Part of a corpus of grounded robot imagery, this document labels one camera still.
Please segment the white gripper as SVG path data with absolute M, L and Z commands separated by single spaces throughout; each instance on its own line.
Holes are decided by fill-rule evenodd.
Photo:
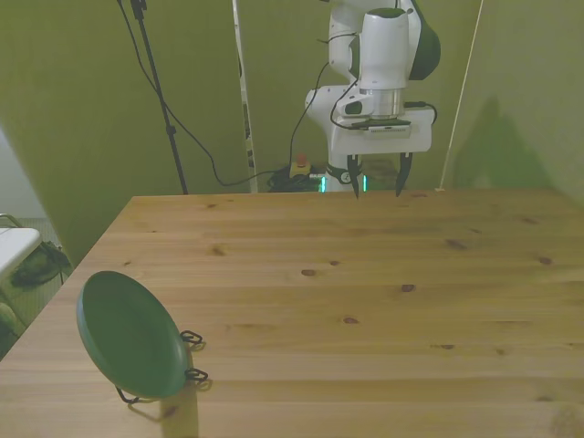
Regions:
M 407 121 L 407 124 L 391 122 L 359 130 L 334 126 L 331 132 L 331 150 L 338 154 L 400 153 L 400 169 L 395 183 L 397 197 L 401 195 L 410 175 L 413 153 L 431 148 L 433 110 L 407 109 L 400 120 Z M 353 192 L 359 198 L 361 164 L 358 155 L 347 157 L 347 170 Z

